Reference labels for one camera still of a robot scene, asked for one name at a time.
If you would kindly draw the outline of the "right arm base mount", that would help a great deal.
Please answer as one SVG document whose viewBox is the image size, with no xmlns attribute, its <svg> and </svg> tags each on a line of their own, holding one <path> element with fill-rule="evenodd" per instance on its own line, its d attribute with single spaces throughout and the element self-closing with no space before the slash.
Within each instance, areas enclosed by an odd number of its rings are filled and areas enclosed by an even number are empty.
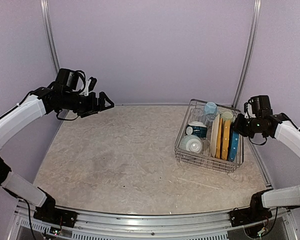
<svg viewBox="0 0 300 240">
<path fill-rule="evenodd" d="M 234 208 L 228 214 L 232 227 L 249 225 L 256 222 L 269 220 L 273 216 L 269 208 L 253 210 L 251 207 Z"/>
</svg>

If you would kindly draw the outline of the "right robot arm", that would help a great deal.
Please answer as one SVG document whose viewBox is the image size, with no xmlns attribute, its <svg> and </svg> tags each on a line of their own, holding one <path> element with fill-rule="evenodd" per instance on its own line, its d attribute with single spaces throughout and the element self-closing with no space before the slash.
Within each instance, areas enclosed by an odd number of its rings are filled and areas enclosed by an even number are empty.
<svg viewBox="0 0 300 240">
<path fill-rule="evenodd" d="M 246 118 L 240 113 L 234 121 L 233 130 L 247 138 L 262 134 L 266 138 L 276 139 L 300 158 L 300 128 L 284 114 Z M 274 207 L 300 207 L 300 185 L 261 193 L 257 202 L 247 208 L 245 216 L 250 222 L 256 222 L 266 209 Z"/>
</svg>

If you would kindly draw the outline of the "yellow polka dot plate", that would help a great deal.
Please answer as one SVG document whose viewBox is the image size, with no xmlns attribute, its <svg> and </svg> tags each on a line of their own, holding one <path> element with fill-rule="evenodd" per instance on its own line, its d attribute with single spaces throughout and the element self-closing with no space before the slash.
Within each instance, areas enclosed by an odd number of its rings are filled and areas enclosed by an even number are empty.
<svg viewBox="0 0 300 240">
<path fill-rule="evenodd" d="M 228 158 L 228 148 L 230 142 L 230 130 L 231 130 L 231 120 L 226 120 L 223 126 L 223 136 L 222 136 L 222 149 L 221 149 L 221 159 L 227 160 Z"/>
</svg>

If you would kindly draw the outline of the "blue polka dot plate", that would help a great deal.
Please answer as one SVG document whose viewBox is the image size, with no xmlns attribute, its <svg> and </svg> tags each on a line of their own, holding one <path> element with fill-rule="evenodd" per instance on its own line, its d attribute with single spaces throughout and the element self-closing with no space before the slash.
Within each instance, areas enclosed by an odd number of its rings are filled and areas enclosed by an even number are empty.
<svg viewBox="0 0 300 240">
<path fill-rule="evenodd" d="M 237 151 L 238 151 L 240 135 L 238 132 L 232 130 L 230 136 L 231 136 L 231 138 L 230 138 L 229 147 L 228 147 L 227 160 L 230 162 L 234 162 L 236 155 L 237 155 Z"/>
</svg>

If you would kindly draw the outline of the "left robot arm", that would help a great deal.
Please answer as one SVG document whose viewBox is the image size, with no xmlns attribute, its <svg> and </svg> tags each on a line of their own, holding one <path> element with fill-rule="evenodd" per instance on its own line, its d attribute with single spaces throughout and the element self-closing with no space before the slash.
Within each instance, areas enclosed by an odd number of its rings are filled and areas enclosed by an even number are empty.
<svg viewBox="0 0 300 240">
<path fill-rule="evenodd" d="M 63 110 L 69 110 L 78 117 L 85 118 L 109 110 L 114 106 L 114 102 L 103 91 L 96 96 L 93 91 L 77 93 L 40 87 L 29 92 L 22 103 L 0 117 L 0 150 L 12 137 L 30 123 L 52 111 L 59 114 Z M 1 156 L 0 187 L 39 208 L 40 214 L 47 221 L 53 223 L 60 218 L 60 211 L 55 207 L 55 199 L 14 173 Z"/>
</svg>

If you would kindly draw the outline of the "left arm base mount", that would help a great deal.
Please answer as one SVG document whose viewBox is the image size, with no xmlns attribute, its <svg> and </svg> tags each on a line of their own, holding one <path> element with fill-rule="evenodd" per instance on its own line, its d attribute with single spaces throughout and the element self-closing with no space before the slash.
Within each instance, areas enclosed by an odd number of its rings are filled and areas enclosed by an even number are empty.
<svg viewBox="0 0 300 240">
<path fill-rule="evenodd" d="M 78 213 L 75 211 L 56 207 L 36 207 L 33 217 L 36 220 L 40 220 L 46 223 L 58 225 L 61 227 L 74 228 Z"/>
</svg>

